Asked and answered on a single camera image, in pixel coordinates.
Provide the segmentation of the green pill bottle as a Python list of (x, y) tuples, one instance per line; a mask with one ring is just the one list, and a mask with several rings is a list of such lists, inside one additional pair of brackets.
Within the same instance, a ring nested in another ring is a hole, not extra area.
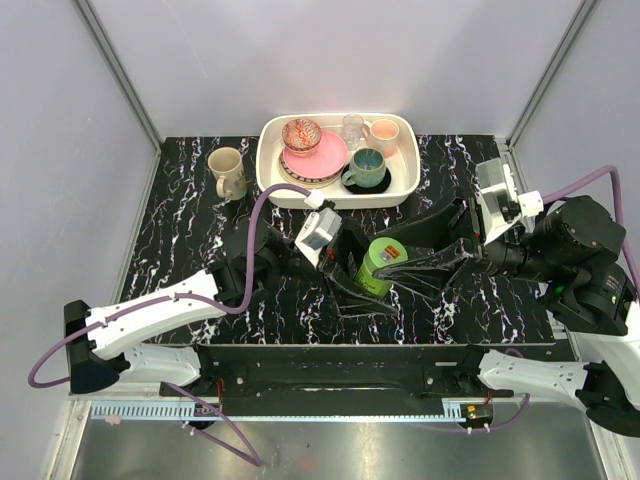
[(378, 298), (384, 298), (391, 288), (391, 283), (386, 280), (375, 278), (374, 273), (387, 265), (388, 262), (386, 258), (365, 255), (363, 257), (362, 264), (354, 277), (355, 283), (362, 287), (366, 292)]

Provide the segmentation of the green bottle cap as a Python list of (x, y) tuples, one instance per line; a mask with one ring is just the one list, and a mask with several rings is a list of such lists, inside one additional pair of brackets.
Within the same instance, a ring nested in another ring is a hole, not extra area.
[(408, 253), (399, 241), (390, 237), (379, 237), (370, 243), (363, 262), (370, 272), (375, 272), (407, 260)]

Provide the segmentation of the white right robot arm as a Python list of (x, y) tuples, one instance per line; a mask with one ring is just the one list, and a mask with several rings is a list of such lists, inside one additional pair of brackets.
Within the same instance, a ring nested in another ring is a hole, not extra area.
[(455, 197), (387, 231), (409, 253), (375, 277), (434, 298), (474, 274), (542, 283), (541, 304), (591, 345), (596, 362), (544, 362), (496, 349), (467, 348), (445, 377), (466, 396), (484, 389), (543, 397), (576, 408), (600, 427), (627, 437), (639, 433), (639, 295), (619, 265), (625, 229), (588, 196), (553, 211), (535, 208), (532, 233), (516, 242), (491, 234), (519, 220), (514, 203), (489, 209), (481, 197)]

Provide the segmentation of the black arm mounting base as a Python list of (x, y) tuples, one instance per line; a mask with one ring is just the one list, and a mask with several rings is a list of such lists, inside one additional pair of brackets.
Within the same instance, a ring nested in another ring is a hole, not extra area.
[(198, 346), (200, 377), (183, 387), (224, 400), (272, 391), (374, 391), (405, 396), (484, 397), (474, 346)]

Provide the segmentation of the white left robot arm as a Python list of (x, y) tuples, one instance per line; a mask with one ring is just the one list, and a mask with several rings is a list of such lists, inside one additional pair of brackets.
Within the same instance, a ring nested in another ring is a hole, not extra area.
[(123, 303), (64, 307), (70, 390), (90, 394), (118, 382), (176, 383), (196, 396), (215, 386), (216, 372), (192, 347), (174, 349), (148, 339), (200, 320), (245, 312), (283, 277), (316, 281), (342, 318), (388, 315), (393, 307), (352, 276), (370, 240), (351, 220), (330, 229), (304, 226), (296, 239), (266, 221), (244, 219), (226, 237), (225, 255), (173, 285)]

